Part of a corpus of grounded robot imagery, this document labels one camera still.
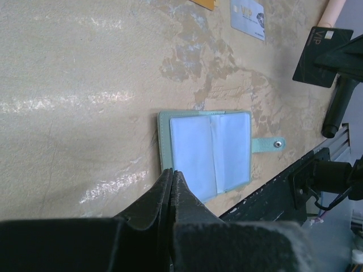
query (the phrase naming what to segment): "beige table surface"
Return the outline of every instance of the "beige table surface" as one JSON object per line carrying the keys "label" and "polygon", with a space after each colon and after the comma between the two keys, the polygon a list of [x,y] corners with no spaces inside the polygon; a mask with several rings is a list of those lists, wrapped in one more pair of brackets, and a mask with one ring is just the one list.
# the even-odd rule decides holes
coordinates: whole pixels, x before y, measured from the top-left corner
{"label": "beige table surface", "polygon": [[243,109],[253,182],[219,215],[319,144],[331,90],[292,81],[326,1],[259,0],[266,41],[186,0],[0,1],[0,219],[112,216],[160,174],[162,109]]}

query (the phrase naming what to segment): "open wallet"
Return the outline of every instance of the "open wallet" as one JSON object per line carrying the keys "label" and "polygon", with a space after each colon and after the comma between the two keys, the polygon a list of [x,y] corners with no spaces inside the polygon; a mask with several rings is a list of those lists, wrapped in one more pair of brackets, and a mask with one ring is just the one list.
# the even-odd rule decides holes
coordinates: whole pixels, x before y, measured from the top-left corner
{"label": "open wallet", "polygon": [[281,137],[252,139],[244,111],[161,111],[158,133],[162,170],[182,171],[201,202],[248,184],[252,153],[286,146]]}

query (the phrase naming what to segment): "worn surface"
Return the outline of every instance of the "worn surface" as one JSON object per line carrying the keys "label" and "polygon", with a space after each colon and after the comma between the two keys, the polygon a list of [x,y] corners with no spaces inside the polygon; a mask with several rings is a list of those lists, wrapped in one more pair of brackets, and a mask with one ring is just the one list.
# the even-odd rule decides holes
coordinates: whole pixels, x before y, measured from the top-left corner
{"label": "worn surface", "polygon": [[291,80],[325,1],[260,0],[266,41],[230,27],[228,1],[0,0],[0,218],[115,215],[160,174],[161,109],[244,109],[253,182],[232,207],[323,139],[331,91]]}
{"label": "worn surface", "polygon": [[173,246],[175,271],[317,271],[292,222],[176,223]]}

